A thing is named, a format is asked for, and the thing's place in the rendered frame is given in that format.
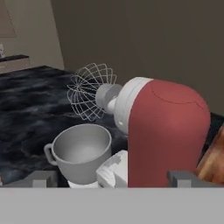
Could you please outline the grey mixing bowl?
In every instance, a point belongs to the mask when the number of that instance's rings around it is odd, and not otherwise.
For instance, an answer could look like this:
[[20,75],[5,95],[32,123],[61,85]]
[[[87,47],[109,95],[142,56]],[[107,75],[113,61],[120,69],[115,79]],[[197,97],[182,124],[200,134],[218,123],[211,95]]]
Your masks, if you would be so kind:
[[63,130],[44,147],[44,153],[66,180],[88,185],[96,181],[96,170],[111,157],[111,144],[112,136],[106,128],[85,123]]

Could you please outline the brown wooden object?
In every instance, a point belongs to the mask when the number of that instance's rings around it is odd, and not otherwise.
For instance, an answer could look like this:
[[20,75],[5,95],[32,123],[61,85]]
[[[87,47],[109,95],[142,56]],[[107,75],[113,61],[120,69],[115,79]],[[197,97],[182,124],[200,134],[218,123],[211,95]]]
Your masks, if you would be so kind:
[[224,124],[199,161],[195,174],[201,180],[224,185]]

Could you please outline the beige cabinet with dark top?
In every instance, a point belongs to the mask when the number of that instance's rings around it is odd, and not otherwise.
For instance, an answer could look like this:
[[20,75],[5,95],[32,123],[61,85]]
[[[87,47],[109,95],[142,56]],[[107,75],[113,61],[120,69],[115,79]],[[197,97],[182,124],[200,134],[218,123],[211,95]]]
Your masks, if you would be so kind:
[[0,58],[0,74],[23,70],[30,67],[30,57],[19,54]]

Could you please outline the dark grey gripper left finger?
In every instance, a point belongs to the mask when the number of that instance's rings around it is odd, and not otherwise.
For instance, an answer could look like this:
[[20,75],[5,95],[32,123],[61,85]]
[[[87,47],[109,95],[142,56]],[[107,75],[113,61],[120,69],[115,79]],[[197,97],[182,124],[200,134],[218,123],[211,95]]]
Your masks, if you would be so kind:
[[3,187],[57,187],[58,178],[55,171],[34,171],[26,178],[12,182]]

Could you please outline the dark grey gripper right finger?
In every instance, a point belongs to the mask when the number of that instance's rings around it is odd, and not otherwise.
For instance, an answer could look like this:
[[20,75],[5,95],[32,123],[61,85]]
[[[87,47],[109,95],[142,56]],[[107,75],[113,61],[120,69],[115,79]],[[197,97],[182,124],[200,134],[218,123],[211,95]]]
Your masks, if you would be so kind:
[[169,187],[223,187],[223,185],[206,182],[189,171],[168,171]]

